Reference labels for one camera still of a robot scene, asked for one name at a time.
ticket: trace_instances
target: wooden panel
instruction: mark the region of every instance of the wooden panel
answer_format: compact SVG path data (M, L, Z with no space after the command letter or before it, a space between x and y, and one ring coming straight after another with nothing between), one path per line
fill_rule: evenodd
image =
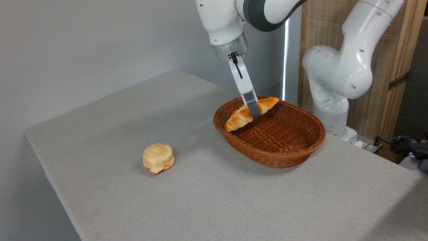
M421 27L427 0L407 1L396 57L393 61L390 80L393 80L410 70L416 42ZM387 92L384 100L385 107L380 117L379 135L385 140L391 140L398 117L405 84Z

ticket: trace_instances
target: bread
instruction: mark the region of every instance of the bread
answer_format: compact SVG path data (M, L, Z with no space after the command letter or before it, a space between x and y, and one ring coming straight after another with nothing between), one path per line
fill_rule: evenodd
M161 143L147 147L143 154L143 165L153 174L168 170L174 165L171 147Z
M257 106L260 110L261 114L265 114L268 110L270 110L276 103L278 103L279 99L276 97L268 97L266 99L259 99L257 101ZM238 110L232 113L232 116L227 120L224 125L224 129L227 132L231 132L233 130L237 130L247 123L253 121L253 117L251 116L250 109L248 106L242 105Z

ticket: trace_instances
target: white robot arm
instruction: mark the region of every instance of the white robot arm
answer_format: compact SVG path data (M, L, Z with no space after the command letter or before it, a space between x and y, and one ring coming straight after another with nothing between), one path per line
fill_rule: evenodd
M364 95L373 82L375 47L397 15L403 0L360 0L342 26L340 51L327 46L310 48L303 57L313 105L312 112L327 132L357 144L357 133L346 127L348 99Z
M257 96L243 56L248 49L242 25L247 21L260 31L279 28L306 0L196 0L202 24L219 60L229 63L245 105L253 118L260 116Z
M257 97L242 57L248 49L242 25L273 31L306 0L196 0L202 24L217 57L229 62L244 103L253 117L260 116ZM313 112L328 132L355 142L346 127L348 98L356 99L370 88L373 51L403 0L359 0L342 26L340 51L327 46L309 49L303 58L314 101Z

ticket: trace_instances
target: wicker basket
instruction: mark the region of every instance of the wicker basket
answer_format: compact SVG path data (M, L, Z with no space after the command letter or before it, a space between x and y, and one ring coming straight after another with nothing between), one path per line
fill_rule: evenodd
M324 125L317 117L282 100L246 126L225 131L224 124L241 105L241 98L222 105L214 114L214 126L233 148L257 163L273 168L298 165L325 140Z

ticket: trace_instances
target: croissant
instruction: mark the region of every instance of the croissant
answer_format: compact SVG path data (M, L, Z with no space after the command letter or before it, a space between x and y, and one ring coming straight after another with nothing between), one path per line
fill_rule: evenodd
M278 101L279 101L279 98L276 98L276 97L259 99L257 101L257 106L260 110L260 113L265 114L276 103L278 103ZM227 120L226 124L224 125L224 129L227 132L231 132L233 130L237 130L245 126L251 121L253 121L253 117L251 116L250 109L248 109L248 106L242 105L238 110L232 113L231 117Z

